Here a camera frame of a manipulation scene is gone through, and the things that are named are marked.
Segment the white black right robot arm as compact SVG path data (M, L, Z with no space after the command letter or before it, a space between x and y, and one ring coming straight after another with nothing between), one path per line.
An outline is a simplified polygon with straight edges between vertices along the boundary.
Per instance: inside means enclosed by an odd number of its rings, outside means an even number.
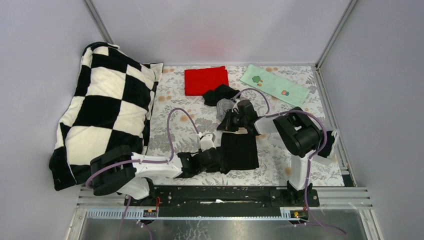
M299 106L291 110L271 115L258 116L249 100L234 105L218 125L218 131L236 132L240 128L249 134L279 134L284 147L291 154L291 176L287 191L287 201L293 206L301 205L307 194L307 177L310 172L309 161L326 144L327 135L322 123L312 114Z

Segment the floral table cloth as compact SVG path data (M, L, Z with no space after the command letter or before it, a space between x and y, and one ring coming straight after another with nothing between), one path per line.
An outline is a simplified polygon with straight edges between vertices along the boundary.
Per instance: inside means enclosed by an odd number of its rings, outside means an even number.
M269 95L260 95L241 81L245 66L228 65L229 85L243 90L242 96L249 99L263 115L279 113L291 108L287 103ZM266 71L297 83L310 90L302 109L326 123L313 68L311 66L266 66ZM152 156L195 152L198 149L197 131L208 133L217 128L216 108L206 106L201 96L185 95L185 66L166 65L158 84L154 109L150 122L150 141L147 153ZM192 178L170 179L154 177L157 185L192 186L284 186L292 174L291 157L288 151L273 146L267 135L256 137L259 167L254 170L234 170L227 174L201 173Z

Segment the red folded cloth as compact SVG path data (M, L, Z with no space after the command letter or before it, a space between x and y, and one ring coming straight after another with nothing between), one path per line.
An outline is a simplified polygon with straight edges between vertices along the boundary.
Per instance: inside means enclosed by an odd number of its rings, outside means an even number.
M184 71L184 94L186 96L202 96L221 85L229 85L228 71L225 66Z

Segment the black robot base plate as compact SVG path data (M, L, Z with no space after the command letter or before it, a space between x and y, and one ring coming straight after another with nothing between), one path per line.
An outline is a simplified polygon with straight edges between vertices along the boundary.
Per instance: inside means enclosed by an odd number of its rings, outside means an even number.
M180 207L189 203L254 203L263 207L305 206L303 190L277 186L156 185L148 197L131 199L130 206Z

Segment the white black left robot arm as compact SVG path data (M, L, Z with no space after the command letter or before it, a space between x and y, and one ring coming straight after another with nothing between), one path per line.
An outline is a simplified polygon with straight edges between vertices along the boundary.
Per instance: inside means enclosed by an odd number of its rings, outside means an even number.
M148 206L155 200L152 178L188 179L200 173L221 172L225 169L217 148L196 153L180 152L171 158L132 152L123 145L90 161L91 176L85 186L95 196L112 193L128 195Z

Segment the clear plastic organizer box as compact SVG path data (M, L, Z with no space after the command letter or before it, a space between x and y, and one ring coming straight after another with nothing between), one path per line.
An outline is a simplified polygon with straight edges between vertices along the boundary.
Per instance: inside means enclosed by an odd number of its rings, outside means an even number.
M339 140L340 131L336 128L329 128L326 131L326 134L327 142L325 144L325 147L316 156L314 156L312 160L314 162L328 166L330 163L336 160L335 148ZM283 150L287 150L282 138L278 133L271 133L267 140L271 145L281 148Z

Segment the black crumpled garment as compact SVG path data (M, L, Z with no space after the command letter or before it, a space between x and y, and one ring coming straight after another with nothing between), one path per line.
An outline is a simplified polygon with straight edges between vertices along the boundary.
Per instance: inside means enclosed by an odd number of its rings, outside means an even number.
M204 104L209 107L216 107L217 103L222 99L231 99L236 94L238 94L240 90L233 89L232 87L221 84L214 90L208 90L205 94L202 95L204 99Z

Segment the grey striped underwear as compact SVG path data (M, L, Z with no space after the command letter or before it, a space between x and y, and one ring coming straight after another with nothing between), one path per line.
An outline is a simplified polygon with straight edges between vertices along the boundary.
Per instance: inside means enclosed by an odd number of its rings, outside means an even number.
M232 110L236 104L237 102L232 99L220 99L216 103L216 119L219 121L224 120L227 112Z

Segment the mint green printed cloth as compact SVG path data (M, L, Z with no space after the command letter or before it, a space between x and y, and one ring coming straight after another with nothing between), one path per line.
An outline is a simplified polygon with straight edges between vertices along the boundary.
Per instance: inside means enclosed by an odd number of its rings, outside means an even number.
M295 107L301 106L310 93L308 88L252 64L247 67L240 80Z

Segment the black underwear beige waistband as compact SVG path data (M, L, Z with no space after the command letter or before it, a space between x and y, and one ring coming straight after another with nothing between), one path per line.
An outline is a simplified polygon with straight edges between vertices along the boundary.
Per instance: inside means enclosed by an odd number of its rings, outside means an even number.
M223 132L217 148L221 161L220 172L249 171L259 167L256 137L252 134Z

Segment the black white checkered blanket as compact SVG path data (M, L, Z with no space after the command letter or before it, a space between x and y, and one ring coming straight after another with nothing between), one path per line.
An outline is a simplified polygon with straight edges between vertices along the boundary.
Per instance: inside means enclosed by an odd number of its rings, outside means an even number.
M107 42L83 50L74 96L58 122L48 164L56 191L84 184L91 160L117 147L147 152L163 69L162 62L140 63Z

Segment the aluminium frame rail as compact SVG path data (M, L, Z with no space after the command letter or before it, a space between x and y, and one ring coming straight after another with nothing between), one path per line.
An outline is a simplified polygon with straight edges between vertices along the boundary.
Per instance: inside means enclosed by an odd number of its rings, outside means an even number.
M315 186L309 197L309 220L318 219L323 224L329 218L329 211L337 211L341 228L349 230L348 212L357 214L361 232L368 240L383 238L369 192L364 187L323 187ZM79 240L83 226L90 219L126 220L183 220L196 221L281 221L293 225L295 212L302 207L264 207L259 203L188 203L182 206L130 206L131 200L125 195L109 194L94 196L82 187L77 206L71 220L67 240Z

